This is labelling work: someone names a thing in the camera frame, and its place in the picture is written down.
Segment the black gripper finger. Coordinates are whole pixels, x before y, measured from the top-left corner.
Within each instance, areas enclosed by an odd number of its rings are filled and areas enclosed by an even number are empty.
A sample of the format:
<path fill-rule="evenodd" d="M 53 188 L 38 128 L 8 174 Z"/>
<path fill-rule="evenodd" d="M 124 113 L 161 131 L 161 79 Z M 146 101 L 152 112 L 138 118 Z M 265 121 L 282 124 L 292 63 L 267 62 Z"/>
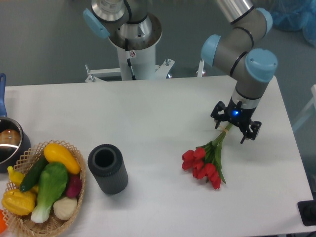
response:
<path fill-rule="evenodd" d="M 219 101 L 216 104 L 210 116 L 215 121 L 215 129 L 219 127 L 221 122 L 229 121 L 229 116 L 227 114 L 227 107 L 222 101 Z"/>
<path fill-rule="evenodd" d="M 245 140 L 255 140 L 259 133 L 261 125 L 262 123 L 260 121 L 252 120 L 241 123 L 239 129 L 242 132 L 243 137 L 240 143 L 243 144 Z"/>

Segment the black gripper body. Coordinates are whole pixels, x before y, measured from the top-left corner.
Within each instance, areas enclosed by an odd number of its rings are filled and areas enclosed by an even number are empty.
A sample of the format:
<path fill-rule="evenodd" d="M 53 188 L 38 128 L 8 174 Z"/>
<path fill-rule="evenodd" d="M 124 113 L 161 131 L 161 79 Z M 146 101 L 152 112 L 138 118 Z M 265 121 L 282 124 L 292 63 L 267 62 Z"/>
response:
<path fill-rule="evenodd" d="M 232 95 L 224 109 L 225 119 L 238 127 L 248 127 L 252 121 L 252 115 L 257 108 L 257 100 L 248 99 L 241 95 Z"/>

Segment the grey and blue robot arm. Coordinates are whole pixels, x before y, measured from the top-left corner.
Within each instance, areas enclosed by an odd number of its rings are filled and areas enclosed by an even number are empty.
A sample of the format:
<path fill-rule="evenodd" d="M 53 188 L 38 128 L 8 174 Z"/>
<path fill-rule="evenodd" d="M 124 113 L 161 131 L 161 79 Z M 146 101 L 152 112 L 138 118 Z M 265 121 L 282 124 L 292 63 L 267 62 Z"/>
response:
<path fill-rule="evenodd" d="M 273 19 L 249 0 L 219 0 L 217 5 L 232 30 L 225 37 L 211 35 L 202 46 L 201 59 L 237 83 L 229 103 L 218 102 L 211 117 L 217 125 L 228 121 L 238 127 L 244 140 L 254 140 L 261 123 L 251 118 L 277 69 L 276 56 L 254 45 L 269 32 Z M 94 0 L 83 17 L 94 34 L 116 47 L 123 80 L 158 77 L 161 23 L 145 0 Z"/>

